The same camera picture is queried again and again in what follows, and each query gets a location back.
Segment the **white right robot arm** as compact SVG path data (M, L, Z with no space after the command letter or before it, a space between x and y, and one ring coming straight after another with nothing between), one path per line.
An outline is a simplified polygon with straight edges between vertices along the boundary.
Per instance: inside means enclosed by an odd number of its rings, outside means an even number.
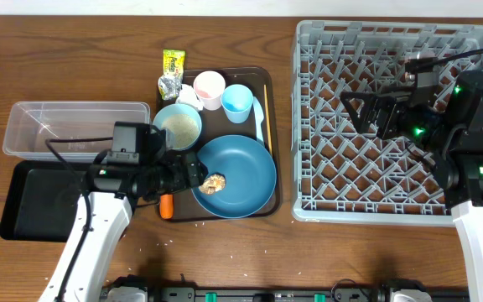
M459 234L470 299L483 301L483 71L457 76L443 112L419 88L343 92L340 101L358 133L374 125L382 140L403 136L431 153L431 174Z

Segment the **brown food scrap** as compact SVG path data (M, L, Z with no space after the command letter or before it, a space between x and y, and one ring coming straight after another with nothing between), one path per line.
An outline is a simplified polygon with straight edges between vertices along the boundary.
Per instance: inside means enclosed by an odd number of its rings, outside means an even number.
M226 187L226 178L222 174L212 174L207 177L204 183L199 187L201 193L206 195L214 195L216 192Z

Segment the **light blue plastic cup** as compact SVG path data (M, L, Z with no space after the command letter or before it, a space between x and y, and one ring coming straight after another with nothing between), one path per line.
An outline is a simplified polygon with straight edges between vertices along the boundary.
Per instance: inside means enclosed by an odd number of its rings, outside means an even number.
M221 105L227 119L233 123L243 123L252 109L252 91L244 85L229 85L222 93Z

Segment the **pink plastic cup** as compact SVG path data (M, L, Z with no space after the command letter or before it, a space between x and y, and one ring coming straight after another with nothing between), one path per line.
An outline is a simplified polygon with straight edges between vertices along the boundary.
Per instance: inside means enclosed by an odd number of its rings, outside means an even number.
M220 73L213 70L199 73L195 77L193 88L204 109L214 111L221 107L221 96L226 89L226 81Z

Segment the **large blue plate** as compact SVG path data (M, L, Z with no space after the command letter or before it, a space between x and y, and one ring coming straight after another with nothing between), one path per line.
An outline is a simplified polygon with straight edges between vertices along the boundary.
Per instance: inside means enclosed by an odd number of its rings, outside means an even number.
M222 174L226 187L214 195L194 188L197 202L209 213L227 219L250 216L271 199L277 168L270 153L256 140L226 135L206 143L198 152L208 175Z

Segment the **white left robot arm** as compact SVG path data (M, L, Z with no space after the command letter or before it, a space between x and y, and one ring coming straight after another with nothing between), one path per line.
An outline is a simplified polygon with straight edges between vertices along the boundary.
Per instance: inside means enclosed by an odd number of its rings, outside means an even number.
M70 235L41 301L98 301L113 253L139 199L157 200L203 184L196 153L106 151L79 178L81 196Z

